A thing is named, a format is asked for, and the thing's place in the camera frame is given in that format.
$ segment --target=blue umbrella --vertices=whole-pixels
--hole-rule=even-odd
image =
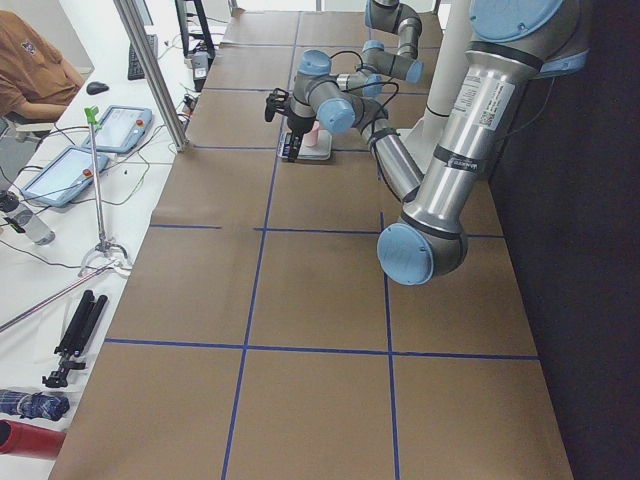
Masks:
[[[42,393],[0,390],[0,412],[26,418],[46,418],[57,422],[69,410],[69,399]]]

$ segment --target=red cylinder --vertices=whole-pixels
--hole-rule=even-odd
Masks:
[[[28,423],[0,420],[0,454],[53,460],[66,434]]]

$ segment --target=pink cup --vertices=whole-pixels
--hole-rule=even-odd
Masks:
[[[305,147],[314,147],[318,144],[318,132],[320,131],[320,122],[313,122],[313,128],[309,133],[305,133],[302,137],[302,144]]]

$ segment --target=computer mouse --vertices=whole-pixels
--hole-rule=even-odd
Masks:
[[[87,93],[89,95],[96,95],[98,93],[106,92],[109,90],[109,85],[102,82],[89,82],[87,85]]]

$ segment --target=clear plastic bottle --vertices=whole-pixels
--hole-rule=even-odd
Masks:
[[[5,212],[5,219],[18,233],[24,233],[36,245],[46,245],[56,238],[47,224],[21,203],[15,193],[0,190],[0,210]]]

